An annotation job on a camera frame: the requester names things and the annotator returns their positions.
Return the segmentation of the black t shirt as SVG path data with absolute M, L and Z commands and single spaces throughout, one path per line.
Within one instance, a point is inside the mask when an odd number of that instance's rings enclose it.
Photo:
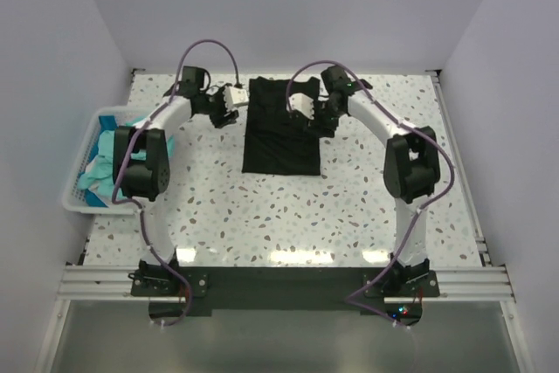
M 320 141 L 286 110 L 286 79 L 249 80 L 242 171 L 281 176 L 319 176 Z

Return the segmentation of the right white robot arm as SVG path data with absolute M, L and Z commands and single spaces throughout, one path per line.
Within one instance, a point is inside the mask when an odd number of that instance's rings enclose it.
M 436 135 L 430 127 L 405 128 L 404 124 L 372 96 L 372 85 L 351 79 L 343 66 L 321 72 L 327 98 L 314 100 L 301 90 L 286 92 L 286 107 L 307 120 L 307 129 L 318 136 L 334 135 L 338 120 L 347 115 L 361 122 L 384 146 L 383 183 L 395 199 L 397 233 L 390 255 L 391 291 L 410 296 L 430 270 L 426 251 L 424 205 L 434 196 L 440 180 Z

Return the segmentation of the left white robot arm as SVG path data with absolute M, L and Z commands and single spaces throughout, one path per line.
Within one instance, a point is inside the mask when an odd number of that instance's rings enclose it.
M 159 265 L 149 284 L 161 296 L 175 294 L 181 275 L 162 211 L 161 196 L 170 182 L 168 141 L 195 115 L 206 115 L 214 128 L 224 128 L 238 118 L 238 108 L 248 104 L 248 93 L 239 80 L 211 86 L 203 68 L 185 66 L 148 116 L 114 131 L 111 203 L 134 206 L 141 224 L 145 267 Z

